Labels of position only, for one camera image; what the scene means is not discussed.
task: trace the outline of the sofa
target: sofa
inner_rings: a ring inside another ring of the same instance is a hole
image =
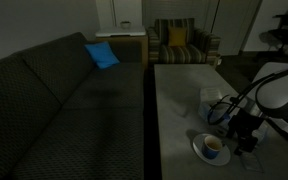
[[[0,179],[143,179],[143,66],[99,69],[77,32],[0,60]]]
[[[219,58],[221,38],[195,28],[194,18],[155,19],[147,29],[149,38],[148,67],[154,64],[210,64]]]

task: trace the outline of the floor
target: floor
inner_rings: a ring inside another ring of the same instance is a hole
[[[263,64],[272,58],[254,56],[225,56],[216,71],[237,91],[247,87]],[[285,61],[276,58],[274,61]],[[144,78],[144,128],[145,128],[145,179],[161,179],[159,134],[155,99],[154,71],[150,69]]]

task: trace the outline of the table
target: table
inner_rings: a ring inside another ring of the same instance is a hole
[[[197,156],[194,137],[215,134],[214,126],[198,115],[199,90],[218,87],[224,94],[237,94],[210,65],[155,65],[155,83],[163,179],[288,179],[288,143],[269,125],[263,144],[253,151],[264,173],[245,170],[233,153],[235,138],[219,136],[231,152],[224,166],[210,165]]]
[[[142,64],[148,67],[148,36],[144,26],[122,29],[118,27],[104,28],[96,32],[96,41],[138,41],[142,45]]]

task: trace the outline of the saucer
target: saucer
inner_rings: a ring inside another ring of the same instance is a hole
[[[204,138],[209,135],[209,134],[199,134],[197,135],[194,140],[193,140],[193,147],[194,150],[196,152],[196,154],[205,162],[212,164],[214,166],[223,166],[225,164],[227,164],[230,159],[231,159],[231,153],[230,150],[228,149],[227,146],[224,146],[222,148],[222,150],[218,153],[218,155],[216,156],[216,158],[214,159],[207,159],[206,157],[204,157],[203,153],[202,153],[202,145],[203,145],[203,141]]]

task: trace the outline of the white wall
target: white wall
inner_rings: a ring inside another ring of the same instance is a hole
[[[98,19],[101,28],[114,26],[111,0],[96,0]]]
[[[218,0],[144,0],[144,25],[156,19],[194,18],[196,28],[211,30]]]
[[[267,43],[269,39],[265,38],[266,36],[261,40],[260,35],[268,30],[276,29],[280,21],[279,18],[273,18],[273,16],[285,14],[287,11],[288,0],[263,0],[243,51],[277,50],[278,47],[271,46],[270,48]]]
[[[0,1],[0,58],[74,32],[93,39],[95,0]]]
[[[114,0],[116,24],[130,21],[132,26],[142,26],[142,0]]]
[[[101,28],[114,26],[112,0],[96,0]],[[130,21],[132,26],[142,26],[142,0],[113,0],[116,25],[121,21]]]
[[[259,3],[259,0],[220,1],[212,33],[221,38],[222,56],[238,55]]]

